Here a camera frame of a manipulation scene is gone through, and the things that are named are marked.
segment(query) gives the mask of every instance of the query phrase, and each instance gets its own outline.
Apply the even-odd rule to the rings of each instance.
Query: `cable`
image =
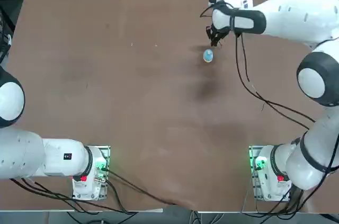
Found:
[[[241,37],[242,47],[243,47],[243,55],[244,55],[244,62],[245,62],[245,74],[246,74],[247,81],[250,83],[249,76],[248,76],[248,71],[247,71],[247,58],[246,58],[246,51],[245,51],[245,45],[244,45],[244,38],[243,38],[242,34],[240,35],[240,37]],[[294,109],[292,109],[290,107],[287,107],[287,106],[284,106],[282,104],[279,104],[279,103],[276,103],[276,102],[272,102],[272,101],[269,101],[269,100],[266,100],[266,101],[269,102],[272,105],[282,107],[282,108],[287,109],[287,110],[289,110],[291,112],[294,112],[294,113],[296,113],[298,115],[301,115],[301,116],[305,117],[306,119],[310,120],[311,122],[315,122],[315,120],[312,119],[311,117],[309,117],[309,116],[307,116],[307,115],[305,115],[305,114],[303,114],[303,113],[301,113],[299,111],[296,111],[296,110],[294,110]]]
[[[43,194],[43,193],[40,193],[40,192],[37,192],[37,191],[34,191],[30,188],[27,188],[26,186],[24,186],[23,184],[19,183],[17,180],[15,179],[10,179],[13,183],[15,183],[17,186],[23,188],[24,190],[28,191],[28,192],[31,192],[33,194],[36,194],[36,195],[40,195],[40,196],[44,196],[46,198],[50,198],[50,199],[55,199],[55,200],[62,200],[60,198],[57,198],[57,197],[54,197],[54,196],[51,196],[51,195],[48,195],[48,194]],[[102,208],[102,209],[107,209],[107,210],[111,210],[111,211],[114,211],[114,212],[120,212],[120,213],[124,213],[123,211],[120,211],[120,210],[117,210],[117,209],[114,209],[114,208],[111,208],[111,207],[105,207],[104,205],[99,205],[99,204],[95,204],[95,203],[92,203],[90,201],[84,201],[84,200],[79,200],[79,199],[65,199],[67,201],[71,200],[73,202],[81,202],[83,204],[89,204],[89,205],[93,205],[95,207],[99,207],[99,208]]]
[[[122,224],[122,223],[124,223],[125,221],[128,221],[130,218],[134,217],[136,214],[137,214],[137,212],[136,212],[136,213],[134,213],[133,215],[131,215],[131,216],[127,217],[126,219],[124,219],[124,220],[122,220],[122,221],[118,222],[117,224]]]
[[[156,196],[154,196],[154,195],[148,193],[147,191],[145,191],[145,190],[141,189],[140,187],[138,187],[138,186],[132,184],[131,182],[129,182],[128,180],[126,180],[126,179],[123,178],[122,176],[118,175],[117,173],[115,173],[115,172],[113,172],[113,171],[110,171],[110,170],[107,169],[107,168],[102,168],[101,170],[102,170],[102,171],[107,171],[107,172],[111,173],[112,175],[116,176],[116,177],[119,178],[120,180],[122,180],[122,181],[124,181],[125,183],[128,183],[129,185],[131,185],[131,186],[133,186],[134,188],[136,188],[140,193],[145,194],[145,195],[149,196],[150,198],[155,199],[155,200],[158,201],[158,202],[161,202],[161,203],[164,203],[164,204],[169,204],[169,205],[176,205],[175,203],[165,201],[165,200],[163,200],[163,199],[160,199],[160,198],[158,198],[158,197],[156,197]]]
[[[216,224],[216,223],[218,223],[219,220],[221,220],[221,219],[224,217],[225,214],[223,213],[223,214],[219,217],[219,219],[217,219],[218,215],[219,215],[219,214],[217,214],[217,215],[210,221],[209,224]]]
[[[320,216],[328,219],[328,220],[331,220],[333,222],[336,222],[336,223],[339,223],[339,219],[337,219],[336,217],[330,215],[330,214],[319,214]]]
[[[323,178],[320,180],[319,184],[315,187],[315,189],[305,198],[305,200],[303,201],[303,203],[295,210],[295,212],[298,212],[299,210],[301,210],[301,208],[304,207],[304,205],[306,204],[307,200],[309,200],[311,198],[311,196],[313,196],[314,193],[316,193],[316,191],[321,187],[321,185],[323,184],[324,180],[326,179],[326,176],[330,173],[333,161],[334,161],[334,157],[336,155],[337,152],[337,148],[339,146],[339,135],[337,136],[337,139],[335,141],[335,145],[334,145],[334,149],[333,149],[333,153],[331,156],[331,159],[329,161],[329,164],[326,168],[326,171],[324,172]]]
[[[290,120],[290,121],[292,121],[292,122],[295,122],[296,124],[298,124],[298,125],[300,125],[300,126],[302,126],[302,127],[304,127],[305,129],[308,130],[309,128],[308,128],[306,125],[304,125],[303,123],[301,123],[301,122],[299,122],[299,121],[297,121],[297,120],[295,120],[295,119],[293,119],[293,118],[290,118],[289,116],[283,114],[283,113],[280,112],[278,109],[276,109],[273,105],[271,105],[271,103],[270,103],[268,100],[264,99],[264,98],[263,98],[256,90],[254,90],[254,91],[255,91],[255,94],[254,94],[250,89],[248,89],[248,87],[245,85],[245,83],[244,83],[244,81],[243,81],[243,78],[242,78],[242,76],[241,76],[241,73],[240,73],[239,61],[238,61],[238,38],[237,38],[237,37],[236,37],[236,39],[235,39],[235,56],[236,56],[236,65],[237,65],[237,71],[238,71],[239,79],[240,79],[240,81],[241,81],[243,87],[244,87],[244,88],[245,88],[252,96],[256,97],[256,98],[259,99],[259,100],[264,101],[268,106],[270,106],[275,112],[277,112],[277,113],[280,114],[281,116],[285,117],[286,119],[288,119],[288,120]]]
[[[33,181],[34,184],[36,184],[37,186],[40,186],[41,188],[43,188],[43,190],[41,190],[41,189],[39,189],[39,188],[37,188],[37,187],[35,187],[35,186],[29,184],[24,178],[21,178],[21,180],[22,180],[22,181],[24,182],[24,184],[26,184],[28,187],[30,187],[30,188],[32,188],[32,189],[34,189],[34,190],[36,190],[36,191],[48,192],[49,194],[52,194],[52,195],[56,196],[57,198],[59,198],[60,200],[64,201],[66,204],[68,204],[72,209],[74,209],[74,210],[77,211],[77,212],[80,212],[80,213],[87,213],[87,214],[89,214],[89,215],[97,215],[97,214],[99,213],[99,212],[94,213],[94,212],[88,212],[88,211],[86,211],[84,208],[82,208],[82,206],[81,206],[78,202],[74,201],[72,198],[70,198],[70,197],[68,197],[68,196],[66,196],[66,195],[63,195],[63,194],[51,192],[49,189],[45,188],[45,187],[42,186],[40,183],[37,183],[37,182],[34,182],[34,181]],[[79,210],[76,209],[73,205],[71,205],[70,203],[68,203],[67,200],[62,199],[60,196],[64,197],[64,198],[67,199],[67,200],[73,201],[73,202],[74,202],[77,206],[79,206],[79,208],[80,208],[81,210],[83,210],[83,211],[82,211],[82,212],[79,211]]]
[[[196,218],[193,220],[193,223],[194,223],[195,220],[198,220],[199,224],[201,224],[201,220],[199,219],[197,212],[193,211],[193,214],[196,216]]]
[[[282,196],[281,200],[279,200],[277,202],[277,204],[269,211],[269,212],[266,212],[266,213],[259,213],[261,214],[261,216],[256,216],[256,215],[250,215],[250,214],[247,214],[247,213],[243,213],[244,215],[247,215],[247,216],[250,216],[250,217],[254,217],[254,218],[262,218],[262,217],[265,217],[265,216],[274,216],[276,214],[281,214],[281,212],[276,212],[276,213],[273,213],[273,211],[278,207],[278,205],[286,198],[286,196],[288,195],[288,193],[290,193],[291,189],[289,189],[284,196]]]
[[[117,199],[117,202],[118,202],[118,205],[120,207],[120,210],[122,210],[124,213],[128,214],[128,211],[125,209],[125,207],[123,207],[123,205],[122,205],[122,203],[120,201],[117,189],[113,186],[113,184],[110,181],[106,180],[106,182],[113,189],[113,192],[115,194],[115,198]]]
[[[66,212],[76,223],[78,224],[82,224],[80,221],[78,221],[77,219],[75,219],[72,215],[70,215],[69,212]]]
[[[296,209],[299,207],[300,200],[301,200],[301,197],[302,197],[303,194],[304,194],[304,191],[301,190],[301,191],[300,191],[300,194],[299,194],[299,196],[298,196],[298,198],[297,198],[297,200],[296,200],[296,202],[293,204],[293,206],[292,206],[291,208],[293,208],[293,207],[295,206],[295,204],[297,205]],[[279,216],[277,216],[277,217],[278,217],[279,219],[281,219],[281,220],[290,220],[290,219],[292,219],[296,214],[297,214],[297,212],[294,212],[294,213],[293,213],[290,217],[288,217],[288,218],[281,218],[281,217],[279,217]]]

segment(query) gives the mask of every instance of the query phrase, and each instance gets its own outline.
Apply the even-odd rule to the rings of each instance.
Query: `black cable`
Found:
[[[126,180],[125,178],[123,178],[122,176],[118,175],[117,173],[113,172],[113,171],[110,171],[109,169],[107,168],[102,168],[101,169],[102,171],[107,171],[109,173],[111,173],[112,175],[116,176],[117,178],[119,178],[120,180],[124,181],[125,183],[128,183],[129,185],[133,186],[134,188],[136,188],[140,193],[142,194],[145,194],[147,196],[149,196],[150,198],[158,201],[158,202],[161,202],[161,203],[164,203],[164,204],[168,204],[168,205],[176,205],[175,203],[172,203],[172,202],[168,202],[168,201],[165,201],[163,199],[160,199],[150,193],[148,193],[147,191],[143,190],[142,188],[132,184],[131,182],[129,182],[128,180]]]
[[[24,182],[24,184],[26,184],[28,187],[36,190],[36,191],[40,191],[40,192],[48,192],[49,194],[52,194],[54,196],[56,196],[57,198],[59,198],[60,200],[64,201],[66,204],[68,204],[72,209],[74,209],[75,211],[77,212],[80,212],[80,213],[87,213],[89,215],[97,215],[99,212],[95,213],[95,212],[88,212],[86,211],[78,202],[76,201],[73,201],[72,198],[66,196],[66,195],[63,195],[63,194],[60,194],[60,193],[54,193],[54,192],[51,192],[49,189],[47,189],[46,187],[42,186],[40,183],[37,183],[37,182],[33,182],[34,184],[36,184],[37,186],[40,186],[42,189],[39,189],[31,184],[29,184],[24,178],[21,178],[21,180]],[[83,210],[82,212],[79,211],[78,209],[76,209],[72,204],[68,203],[67,200],[71,200],[73,201],[81,210]]]
[[[199,224],[201,224],[201,220],[200,220],[200,218],[199,218],[197,212],[193,211],[193,214],[196,216],[196,218],[193,220],[193,223],[194,223],[195,220],[198,220]]]
[[[56,196],[51,196],[51,195],[48,195],[48,194],[43,194],[43,193],[40,193],[40,192],[37,192],[37,191],[34,191],[30,188],[27,188],[26,186],[24,186],[23,184],[19,183],[17,180],[15,179],[10,179],[13,183],[15,183],[17,186],[21,187],[22,189],[28,191],[28,192],[31,192],[33,194],[36,194],[36,195],[40,195],[40,196],[44,196],[45,198],[50,198],[50,199],[55,199],[55,200],[62,200],[62,199],[59,199],[57,198]],[[105,207],[104,205],[99,205],[99,204],[95,204],[95,203],[92,203],[90,201],[84,201],[84,200],[78,200],[78,199],[71,199],[71,201],[73,202],[81,202],[83,204],[89,204],[89,205],[93,205],[95,207],[99,207],[99,208],[102,208],[102,209],[107,209],[107,210],[111,210],[111,211],[114,211],[114,212],[120,212],[120,213],[124,213],[123,211],[120,211],[120,210],[117,210],[117,209],[114,209],[114,208],[111,208],[111,207]]]
[[[339,223],[339,219],[337,219],[336,217],[330,215],[330,214],[319,214],[320,216],[328,219],[328,220],[331,220],[333,222],[336,222],[336,223]]]
[[[83,224],[80,221],[78,221],[75,217],[73,217],[69,212],[66,212],[76,223],[78,224]],[[110,224],[108,221],[106,220],[90,220],[88,222],[86,222],[86,224],[92,224],[92,223],[103,223],[103,224]]]
[[[304,191],[301,190],[301,191],[300,191],[300,194],[299,194],[299,196],[298,196],[296,202],[293,204],[292,208],[294,207],[295,204],[297,205],[296,209],[299,207],[300,200],[301,200],[301,197],[302,197],[303,194],[304,194]],[[288,218],[281,218],[280,216],[277,216],[277,217],[278,217],[279,219],[281,219],[281,220],[290,220],[290,219],[292,219],[296,214],[297,214],[297,212],[294,212],[294,213],[293,213],[290,217],[288,217]]]
[[[236,37],[235,39],[235,56],[236,56],[236,65],[237,65],[237,70],[238,70],[238,75],[239,75],[239,79],[243,85],[243,87],[254,97],[256,97],[257,99],[261,100],[261,101],[264,101],[268,106],[270,106],[275,112],[277,112],[278,114],[280,114],[281,116],[285,117],[286,119],[292,121],[292,122],[295,122],[296,124],[304,127],[305,129],[309,130],[309,128],[304,125],[303,123],[293,119],[293,118],[290,118],[289,116],[283,114],[282,112],[280,112],[278,109],[276,109],[269,101],[267,101],[266,99],[264,99],[257,91],[255,91],[255,94],[250,90],[248,89],[248,87],[245,85],[244,81],[243,81],[243,78],[241,76],[241,73],[240,73],[240,68],[239,68],[239,61],[238,61],[238,38]]]
[[[122,220],[122,221],[118,222],[117,224],[123,224],[125,221],[128,221],[130,218],[134,217],[136,214],[137,214],[137,212],[136,212],[136,213],[134,213],[133,215],[131,215],[131,216],[127,217],[126,219],[124,219],[124,220]]]
[[[246,51],[245,51],[245,45],[244,45],[244,38],[243,38],[242,34],[240,35],[240,37],[241,37],[242,47],[243,47],[243,55],[244,55],[244,63],[245,63],[245,74],[246,74],[247,81],[250,82],[249,76],[248,76],[248,71],[247,71],[247,58],[246,58]],[[298,115],[301,115],[301,116],[305,117],[306,119],[310,120],[311,122],[315,122],[314,119],[312,119],[311,117],[309,117],[309,116],[307,116],[307,115],[305,115],[305,114],[303,114],[303,113],[301,113],[301,112],[299,112],[297,110],[294,110],[294,109],[292,109],[290,107],[284,106],[284,105],[276,103],[276,102],[272,102],[272,101],[269,101],[269,100],[266,100],[266,101],[269,102],[272,105],[282,107],[282,108],[287,109],[287,110],[289,110],[291,112],[294,112],[294,113],[296,113]]]
[[[334,145],[334,149],[333,149],[333,153],[331,156],[331,159],[329,161],[329,164],[326,168],[326,171],[324,172],[323,178],[320,180],[319,184],[315,187],[315,189],[305,198],[305,200],[303,201],[303,203],[295,210],[295,212],[298,212],[301,210],[301,208],[304,207],[304,205],[306,204],[307,200],[309,200],[311,198],[311,196],[313,196],[314,193],[316,193],[316,191],[321,187],[321,185],[323,184],[324,180],[326,179],[326,176],[330,173],[331,168],[332,168],[332,164],[334,161],[334,157],[336,155],[337,149],[339,146],[339,135],[337,136],[337,139],[335,141],[335,145]]]
[[[258,213],[258,214],[261,214],[260,216],[256,216],[256,215],[250,215],[248,213],[243,213],[244,215],[247,215],[247,216],[250,216],[250,217],[254,217],[254,218],[262,218],[262,217],[265,217],[265,216],[275,216],[276,214],[281,214],[283,213],[282,211],[284,210],[281,210],[279,212],[276,212],[274,213],[273,211],[279,206],[279,204],[286,198],[286,196],[288,195],[288,193],[290,193],[291,189],[289,189],[284,196],[282,196],[281,200],[279,200],[276,205],[269,211],[269,212],[266,212],[266,213]]]
[[[233,5],[231,5],[230,3],[223,2],[223,4],[226,4],[226,5],[230,6],[231,8],[234,8]],[[210,17],[210,16],[204,15],[205,12],[208,11],[210,8],[214,8],[216,6],[219,6],[219,4],[218,3],[214,3],[211,6],[207,7],[206,9],[203,10],[203,12],[201,12],[199,17]]]
[[[113,184],[110,181],[106,180],[106,182],[113,189],[113,192],[114,192],[115,198],[117,200],[117,203],[118,203],[118,205],[120,207],[120,210],[123,211],[124,213],[128,214],[128,211],[125,209],[125,207],[123,207],[123,205],[122,205],[122,203],[120,201],[117,189],[113,186]]]
[[[66,212],[76,223],[78,224],[83,224],[80,221],[78,221],[77,219],[75,219],[69,212]]]

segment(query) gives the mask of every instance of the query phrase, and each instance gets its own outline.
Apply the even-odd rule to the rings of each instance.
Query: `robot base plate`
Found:
[[[98,166],[109,168],[111,147],[110,146],[88,146],[93,155],[93,165],[90,174],[84,181],[72,180],[73,184],[73,198],[79,200],[97,201],[107,198],[107,184],[106,180],[109,173],[101,171]]]
[[[254,194],[254,200],[255,200],[255,205],[256,201],[280,201],[282,197],[279,198],[272,198],[268,199],[267,197],[264,197],[263,191],[262,191],[262,186],[259,180],[258,172],[254,170],[255,167],[255,160],[259,156],[262,148],[264,146],[249,146],[248,147],[248,154],[249,154],[249,161],[250,161],[250,166],[251,166],[251,173],[252,173],[252,184],[253,184],[253,194]],[[285,199],[282,200],[282,202],[288,202],[289,197],[287,196]]]

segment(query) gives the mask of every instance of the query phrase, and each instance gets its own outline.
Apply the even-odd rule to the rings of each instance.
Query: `wire bundle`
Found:
[[[243,55],[244,55],[244,62],[245,62],[245,73],[246,73],[246,77],[247,77],[247,80],[248,82],[250,83],[250,80],[249,80],[249,77],[248,77],[248,73],[247,73],[247,59],[246,59],[246,52],[245,52],[245,46],[244,46],[244,40],[243,40],[243,35],[240,34],[240,37],[241,37],[241,40],[242,40],[242,47],[243,47]],[[242,78],[242,75],[240,73],[240,68],[239,68],[239,62],[238,62],[238,36],[236,36],[236,40],[235,40],[235,55],[236,55],[236,66],[237,66],[237,71],[238,71],[238,75],[239,75],[239,79],[243,85],[243,87],[251,94],[253,95],[254,97],[256,97],[257,99],[259,100],[262,100],[264,101],[266,104],[268,104],[272,109],[274,109],[276,112],[278,112],[280,115],[284,116],[285,118],[299,124],[300,126],[304,127],[304,128],[307,128],[307,126],[305,126],[304,124],[300,123],[299,121],[296,121],[295,119],[292,119],[290,117],[288,117],[287,115],[281,113],[279,110],[277,110],[275,107],[272,106],[272,102],[264,99],[256,90],[254,92],[252,92],[251,90],[249,90],[249,88],[245,85],[244,83],[244,80]],[[310,117],[304,115],[304,114],[301,114],[303,117],[305,118],[308,118],[309,120],[313,121],[313,119],[311,119]],[[285,206],[284,209],[278,211],[278,212],[273,212],[277,207],[278,205],[283,201],[284,198],[286,198],[286,196],[288,195],[288,193],[290,193],[290,190],[282,197],[282,199],[267,213],[258,213],[259,215],[258,216],[254,216],[254,215],[250,215],[250,214],[246,214],[244,213],[245,215],[247,216],[251,216],[251,217],[255,217],[255,218],[264,218],[266,217],[260,224],[263,224],[264,222],[266,222],[269,218],[272,218],[273,216],[277,216],[279,219],[282,219],[282,220],[289,220],[291,218],[293,218],[296,213],[298,211],[301,210],[301,208],[306,204],[306,202],[313,196],[313,194],[321,187],[321,185],[323,184],[326,176],[330,173],[330,170],[331,170],[331,167],[332,167],[332,164],[333,164],[333,161],[334,161],[334,157],[336,155],[336,151],[337,151],[337,148],[339,146],[339,135],[336,139],[336,142],[335,142],[335,145],[334,145],[334,149],[333,149],[333,153],[332,153],[332,156],[331,156],[331,159],[329,161],[329,164],[326,168],[326,171],[324,172],[324,175],[323,175],[323,178],[320,180],[319,184],[314,188],[314,190],[304,199],[304,201],[302,203],[301,202],[301,198],[303,196],[303,193],[304,191],[301,190],[299,192],[299,195],[297,197],[297,200],[295,201],[295,203],[292,205],[292,206],[289,206],[290,202],[287,203],[287,205]]]

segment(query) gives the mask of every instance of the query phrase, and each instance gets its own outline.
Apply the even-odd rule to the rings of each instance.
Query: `floor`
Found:
[[[72,213],[72,216],[75,217],[80,223],[86,224],[91,220],[106,220],[110,224],[118,223],[121,220],[125,219],[126,216],[120,213],[106,212],[100,213],[97,216],[89,216],[81,213]],[[178,207],[168,207],[164,210],[163,213],[138,213],[136,216],[126,221],[126,224],[187,224],[189,222],[190,211]],[[202,223],[209,223],[215,214],[204,213],[202,216]],[[218,222],[218,224],[259,224],[263,219],[252,218],[240,213],[227,213],[224,217]],[[34,224],[76,224],[74,220],[65,212],[2,212],[0,213],[0,223],[1,224],[10,224],[10,223],[34,223]],[[281,223],[293,223],[293,224],[331,224],[333,223],[330,220],[325,219],[324,217],[318,214],[297,214],[293,219],[288,221],[279,220],[274,217],[269,219],[267,224],[281,224]]]

